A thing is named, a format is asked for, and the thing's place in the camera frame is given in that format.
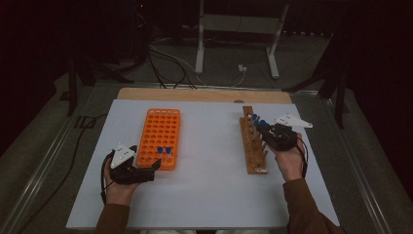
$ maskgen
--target person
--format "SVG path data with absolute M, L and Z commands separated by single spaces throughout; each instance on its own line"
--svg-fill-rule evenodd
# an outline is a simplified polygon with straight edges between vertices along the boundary
M 304 151 L 301 134 L 297 134 L 297 145 Z M 284 198 L 289 213 L 287 225 L 290 234 L 342 234 L 344 230 L 336 226 L 325 215 L 319 212 L 317 204 L 303 178 L 303 159 L 297 148 L 288 151 L 277 151 L 269 147 L 276 155 L 276 161 L 285 183 L 282 185 Z
M 304 150 L 301 134 L 297 134 L 297 145 Z M 302 156 L 297 148 L 277 151 L 269 147 L 276 155 L 276 161 L 285 183 L 282 185 L 284 198 L 289 212 L 287 231 L 289 234 L 343 234 L 343 229 L 336 226 L 323 215 L 310 192 L 305 178 L 302 177 Z M 131 197 L 139 184 L 123 185 L 113 182 L 109 176 L 110 160 L 106 162 L 104 177 L 106 184 L 106 204 L 95 229 L 96 234 L 123 233 L 129 218 Z
M 106 204 L 100 214 L 94 233 L 117 234 L 124 233 L 128 225 L 131 198 L 138 183 L 119 184 L 110 179 L 109 166 L 112 159 L 109 159 L 104 168 L 106 188 Z

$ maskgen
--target wooden board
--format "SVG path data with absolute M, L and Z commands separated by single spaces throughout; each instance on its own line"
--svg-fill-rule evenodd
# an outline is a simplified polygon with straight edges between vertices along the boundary
M 243 106 L 244 117 L 240 118 L 241 135 L 243 137 L 246 170 L 249 174 L 266 174 L 268 172 L 265 157 L 268 151 L 267 144 L 263 142 L 253 126 L 252 106 Z

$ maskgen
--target hand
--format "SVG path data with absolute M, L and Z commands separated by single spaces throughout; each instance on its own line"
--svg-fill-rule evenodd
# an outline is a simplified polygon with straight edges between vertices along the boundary
M 110 179 L 109 167 L 111 162 L 112 159 L 107 160 L 106 165 L 104 167 L 104 179 L 107 186 L 106 204 L 118 204 L 129 206 L 131 204 L 131 197 L 133 196 L 134 190 L 137 186 L 139 186 L 139 183 L 119 184 Z
M 297 139 L 297 145 L 304 152 L 304 146 L 300 139 Z M 303 159 L 296 147 L 288 151 L 277 151 L 270 146 L 269 148 L 276 154 L 276 161 L 285 182 L 303 177 Z

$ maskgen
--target metal stand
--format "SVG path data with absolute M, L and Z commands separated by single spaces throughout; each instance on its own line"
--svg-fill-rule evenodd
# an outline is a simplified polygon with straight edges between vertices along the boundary
M 280 75 L 279 70 L 277 68 L 274 53 L 279 42 L 280 35 L 282 33 L 283 23 L 289 7 L 288 4 L 285 4 L 283 6 L 282 14 L 278 19 L 272 19 L 205 14 L 204 0 L 200 1 L 200 27 L 198 38 L 197 61 L 195 64 L 195 72 L 197 74 L 203 73 L 205 52 L 204 30 L 218 30 L 274 34 L 273 44 L 266 49 L 266 53 L 270 65 L 271 76 L 273 78 L 279 78 Z

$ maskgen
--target test tube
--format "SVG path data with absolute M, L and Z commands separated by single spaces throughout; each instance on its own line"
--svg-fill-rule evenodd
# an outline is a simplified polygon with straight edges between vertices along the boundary
M 172 149 L 171 149 L 170 147 L 167 147 L 167 156 L 168 156 L 169 158 L 172 157 Z
M 164 148 L 162 146 L 158 146 L 158 153 L 159 153 L 159 158 L 162 158 L 162 154 L 164 153 Z

